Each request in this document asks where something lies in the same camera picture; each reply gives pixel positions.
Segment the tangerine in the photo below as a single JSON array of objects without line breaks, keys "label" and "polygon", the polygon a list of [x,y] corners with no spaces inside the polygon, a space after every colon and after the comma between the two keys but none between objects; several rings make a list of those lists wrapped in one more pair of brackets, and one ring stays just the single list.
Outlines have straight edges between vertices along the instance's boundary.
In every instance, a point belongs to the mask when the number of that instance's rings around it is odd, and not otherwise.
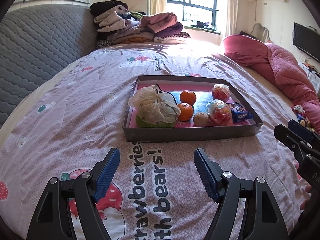
[{"label": "tangerine", "polygon": [[182,91],[180,93],[180,101],[182,103],[188,103],[189,105],[194,105],[194,103],[197,101],[197,96],[192,91]]},{"label": "tangerine", "polygon": [[193,116],[193,108],[188,103],[180,103],[178,104],[178,107],[181,110],[181,114],[178,117],[178,120],[185,122],[192,118]]}]

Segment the black flat screen tv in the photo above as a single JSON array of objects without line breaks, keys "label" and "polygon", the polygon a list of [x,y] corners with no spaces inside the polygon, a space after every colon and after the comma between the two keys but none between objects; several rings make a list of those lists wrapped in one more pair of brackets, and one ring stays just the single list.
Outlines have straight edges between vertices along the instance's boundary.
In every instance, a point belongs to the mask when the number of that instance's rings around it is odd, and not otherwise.
[{"label": "black flat screen tv", "polygon": [[315,31],[294,23],[293,45],[320,62],[320,35]]}]

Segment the human hand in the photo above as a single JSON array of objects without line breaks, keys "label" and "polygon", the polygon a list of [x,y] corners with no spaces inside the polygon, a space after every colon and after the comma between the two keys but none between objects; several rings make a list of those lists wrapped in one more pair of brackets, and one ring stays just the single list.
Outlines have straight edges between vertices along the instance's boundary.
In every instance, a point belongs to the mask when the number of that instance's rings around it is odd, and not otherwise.
[{"label": "human hand", "polygon": [[[311,193],[312,191],[312,186],[309,184],[306,186],[306,192]],[[303,203],[300,205],[300,210],[305,210],[309,200],[303,201]]]}]

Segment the green fuzzy object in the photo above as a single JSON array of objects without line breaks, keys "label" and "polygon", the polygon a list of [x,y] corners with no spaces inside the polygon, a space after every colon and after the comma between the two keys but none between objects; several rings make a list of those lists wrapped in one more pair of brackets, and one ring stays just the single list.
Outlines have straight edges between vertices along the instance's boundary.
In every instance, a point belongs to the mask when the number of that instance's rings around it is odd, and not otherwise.
[{"label": "green fuzzy object", "polygon": [[140,128],[172,128],[174,126],[174,122],[172,123],[163,123],[163,124],[152,124],[143,121],[138,115],[136,115],[136,123]]}]

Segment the gray quilted cover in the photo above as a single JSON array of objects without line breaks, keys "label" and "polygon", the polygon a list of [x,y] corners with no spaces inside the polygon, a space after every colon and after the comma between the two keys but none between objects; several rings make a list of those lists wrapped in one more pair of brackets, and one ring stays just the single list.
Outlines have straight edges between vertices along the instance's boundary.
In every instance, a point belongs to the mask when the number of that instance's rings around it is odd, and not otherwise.
[{"label": "gray quilted cover", "polygon": [[94,50],[88,7],[48,4],[9,12],[0,23],[0,127],[32,91]]}]

